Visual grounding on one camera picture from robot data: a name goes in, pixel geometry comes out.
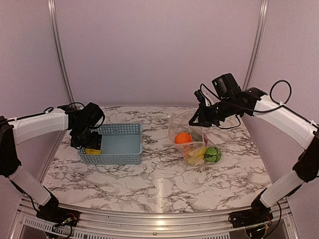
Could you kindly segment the yellow toy lemon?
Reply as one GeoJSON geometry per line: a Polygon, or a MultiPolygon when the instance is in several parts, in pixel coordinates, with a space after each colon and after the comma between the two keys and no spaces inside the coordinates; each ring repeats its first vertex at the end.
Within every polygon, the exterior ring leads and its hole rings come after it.
{"type": "Polygon", "coordinates": [[[85,153],[88,154],[88,155],[100,155],[101,154],[101,150],[86,148],[85,149],[85,153]]]}

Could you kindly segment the orange toy fruit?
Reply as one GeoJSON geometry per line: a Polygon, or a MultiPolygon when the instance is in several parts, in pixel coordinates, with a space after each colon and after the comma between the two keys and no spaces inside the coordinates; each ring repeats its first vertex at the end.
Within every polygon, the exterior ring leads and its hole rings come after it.
{"type": "Polygon", "coordinates": [[[175,136],[175,144],[191,143],[192,137],[188,132],[180,132],[175,136]]]}

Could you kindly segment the clear zip top bag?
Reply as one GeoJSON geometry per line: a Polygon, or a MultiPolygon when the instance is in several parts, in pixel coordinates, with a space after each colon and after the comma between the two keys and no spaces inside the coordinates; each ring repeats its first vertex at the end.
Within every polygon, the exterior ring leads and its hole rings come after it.
{"type": "Polygon", "coordinates": [[[197,149],[206,146],[207,148],[211,146],[216,146],[210,139],[208,144],[204,143],[204,132],[202,127],[200,126],[190,126],[188,124],[191,117],[194,115],[194,111],[186,111],[179,115],[169,115],[169,125],[168,125],[168,138],[170,142],[178,149],[178,151],[182,154],[184,160],[186,161],[186,155],[197,149]],[[180,132],[188,132],[188,133],[197,133],[201,136],[200,141],[184,143],[184,144],[175,144],[174,139],[175,136],[180,132]]]}

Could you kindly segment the yellow toy bananas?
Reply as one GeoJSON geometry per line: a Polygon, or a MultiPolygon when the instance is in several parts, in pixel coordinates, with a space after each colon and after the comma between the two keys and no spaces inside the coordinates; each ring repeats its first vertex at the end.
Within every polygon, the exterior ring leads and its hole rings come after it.
{"type": "Polygon", "coordinates": [[[193,166],[202,165],[205,163],[204,155],[207,151],[207,147],[197,148],[186,155],[186,161],[193,166]]]}

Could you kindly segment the green toy pepper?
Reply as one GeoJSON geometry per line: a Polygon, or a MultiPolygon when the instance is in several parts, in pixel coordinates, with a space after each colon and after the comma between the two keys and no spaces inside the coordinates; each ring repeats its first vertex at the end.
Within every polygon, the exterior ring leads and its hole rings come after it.
{"type": "Polygon", "coordinates": [[[190,133],[190,137],[192,142],[197,142],[197,141],[200,141],[201,139],[201,136],[197,133],[190,133]]]}

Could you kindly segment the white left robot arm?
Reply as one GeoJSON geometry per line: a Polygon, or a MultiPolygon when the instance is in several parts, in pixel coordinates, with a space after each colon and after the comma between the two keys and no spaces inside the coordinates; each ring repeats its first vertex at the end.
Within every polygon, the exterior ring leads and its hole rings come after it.
{"type": "Polygon", "coordinates": [[[103,124],[105,114],[94,103],[82,109],[71,105],[19,118],[0,118],[0,174],[16,189],[38,203],[38,213],[57,222],[63,217],[57,198],[42,186],[18,159],[16,146],[33,138],[52,132],[68,130],[71,147],[100,150],[102,136],[97,129],[103,124]]]}

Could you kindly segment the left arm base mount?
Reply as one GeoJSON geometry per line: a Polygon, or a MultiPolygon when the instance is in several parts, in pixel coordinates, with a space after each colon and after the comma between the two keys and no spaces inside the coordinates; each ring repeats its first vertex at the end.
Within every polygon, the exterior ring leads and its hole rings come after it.
{"type": "Polygon", "coordinates": [[[79,220],[80,212],[77,210],[58,207],[58,209],[50,216],[48,214],[45,214],[45,212],[42,212],[41,210],[36,213],[36,216],[40,219],[53,222],[58,227],[64,225],[71,225],[72,227],[76,227],[79,220]]]}

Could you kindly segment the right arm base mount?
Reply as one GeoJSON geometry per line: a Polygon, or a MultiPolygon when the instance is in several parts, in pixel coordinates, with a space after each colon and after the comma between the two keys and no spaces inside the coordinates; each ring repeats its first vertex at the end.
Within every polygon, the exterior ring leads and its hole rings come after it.
{"type": "Polygon", "coordinates": [[[273,219],[273,214],[266,211],[264,214],[254,213],[252,209],[231,212],[228,221],[233,228],[240,228],[270,222],[273,219]]]}

